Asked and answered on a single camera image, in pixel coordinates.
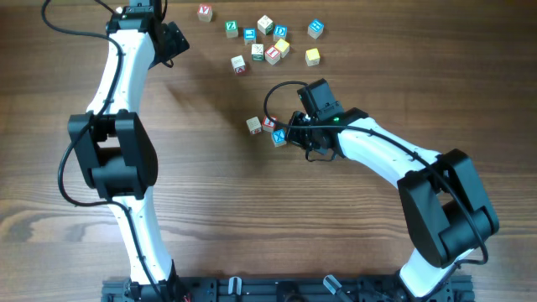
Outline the blue X wooden block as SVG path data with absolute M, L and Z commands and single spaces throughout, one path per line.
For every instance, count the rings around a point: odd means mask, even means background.
M 273 144 L 274 144 L 274 146 L 276 148 L 280 147 L 280 146 L 283 146 L 283 145 L 285 145 L 287 143 L 287 141 L 286 141 L 286 132 L 283 129 L 279 129 L 279 130 L 276 130 L 276 131 L 272 132 L 271 138 L 272 138 Z

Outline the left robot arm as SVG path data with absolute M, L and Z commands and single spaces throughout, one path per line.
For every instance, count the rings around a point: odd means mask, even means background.
M 167 4 L 131 1 L 112 14 L 104 39 L 109 51 L 97 93 L 86 113 L 68 122 L 70 145 L 96 206 L 116 217 L 130 262 L 124 281 L 106 281 L 104 301 L 189 301 L 160 235 L 153 190 L 157 154 L 138 116 L 148 71 L 190 45 L 175 23 L 165 23 Z

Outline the red I wooden block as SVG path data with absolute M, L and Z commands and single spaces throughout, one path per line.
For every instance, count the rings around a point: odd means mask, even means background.
M 276 124 L 273 121 L 271 121 L 268 117 L 263 118 L 262 129 L 265 132 L 272 133 L 275 130 L 275 128 L 276 128 Z

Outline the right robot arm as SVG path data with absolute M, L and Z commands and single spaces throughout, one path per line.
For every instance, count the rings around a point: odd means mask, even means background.
M 326 80 L 301 82 L 304 107 L 289 120 L 286 139 L 306 152 L 331 152 L 367 166 L 393 185 L 401 200 L 414 251 L 377 293 L 394 300 L 427 301 L 445 293 L 452 274 L 499 230 L 499 219 L 471 158 L 455 148 L 420 148 L 384 130 L 357 108 L 344 110 Z

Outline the white number wooden block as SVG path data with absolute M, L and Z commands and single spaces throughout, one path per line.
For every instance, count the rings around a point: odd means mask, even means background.
M 246 121 L 248 131 L 251 135 L 261 133 L 263 131 L 261 122 L 258 117 L 251 117 Z

